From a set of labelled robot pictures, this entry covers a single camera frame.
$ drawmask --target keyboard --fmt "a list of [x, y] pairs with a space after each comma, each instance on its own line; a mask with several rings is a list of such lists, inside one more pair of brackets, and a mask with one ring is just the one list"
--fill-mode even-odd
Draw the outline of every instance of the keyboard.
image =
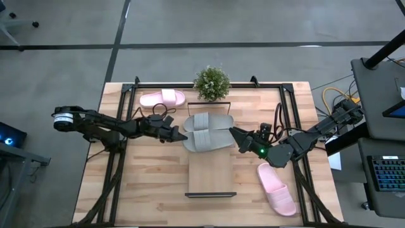
[[405, 156], [367, 156], [377, 191], [405, 191]]

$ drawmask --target potted plant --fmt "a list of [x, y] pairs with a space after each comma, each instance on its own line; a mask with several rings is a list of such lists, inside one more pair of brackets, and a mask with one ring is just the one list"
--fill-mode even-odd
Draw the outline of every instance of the potted plant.
[[207, 66], [197, 73], [193, 89], [198, 91], [198, 99], [216, 101], [229, 94], [229, 77], [221, 68]]

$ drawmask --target concrete floor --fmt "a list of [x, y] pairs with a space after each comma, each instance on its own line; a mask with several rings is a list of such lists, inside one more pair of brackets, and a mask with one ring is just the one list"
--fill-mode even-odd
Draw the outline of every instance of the concrete floor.
[[[124, 0], [5, 0], [20, 18], [40, 22], [10, 32], [24, 45], [113, 44]], [[388, 41], [404, 28], [394, 0], [132, 0], [122, 44], [176, 42]], [[10, 45], [0, 34], [0, 45]], [[189, 82], [207, 65], [222, 67], [233, 81], [309, 81], [316, 106], [321, 92], [346, 91], [350, 61], [380, 46], [267, 47], [119, 50], [113, 82]], [[72, 219], [88, 150], [80, 134], [53, 129], [58, 105], [96, 109], [110, 49], [0, 51], [0, 121], [28, 132], [25, 149], [52, 158], [35, 184], [27, 183], [13, 227], [67, 225]], [[401, 48], [392, 58], [405, 56]], [[331, 105], [337, 94], [329, 92]], [[345, 221], [400, 227], [359, 207], [362, 184], [336, 182]]]

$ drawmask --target pink slipper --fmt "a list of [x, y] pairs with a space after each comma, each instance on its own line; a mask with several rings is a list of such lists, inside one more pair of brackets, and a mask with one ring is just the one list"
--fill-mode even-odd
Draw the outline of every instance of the pink slipper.
[[152, 108], [159, 103], [163, 103], [167, 107], [176, 107], [185, 103], [185, 96], [184, 93], [174, 89], [162, 89], [161, 92], [141, 96], [139, 103], [144, 108]]
[[291, 198], [289, 189], [281, 182], [274, 169], [268, 163], [263, 163], [258, 167], [258, 174], [270, 206], [283, 216], [295, 214], [296, 204]]

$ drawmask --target slipper strap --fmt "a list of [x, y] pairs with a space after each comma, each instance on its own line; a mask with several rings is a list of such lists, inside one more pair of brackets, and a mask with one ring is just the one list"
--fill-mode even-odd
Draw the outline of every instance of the slipper strap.
[[287, 186], [277, 189], [272, 193], [267, 193], [267, 198], [273, 208], [279, 208], [284, 206], [286, 203], [294, 201], [291, 198], [291, 194]]
[[162, 89], [163, 104], [167, 106], [176, 105], [176, 92], [174, 89]]
[[194, 115], [194, 130], [208, 129], [208, 112], [197, 113]]
[[196, 130], [193, 132], [194, 142], [196, 144], [197, 152], [204, 152], [211, 150], [211, 138], [209, 136], [209, 130]]

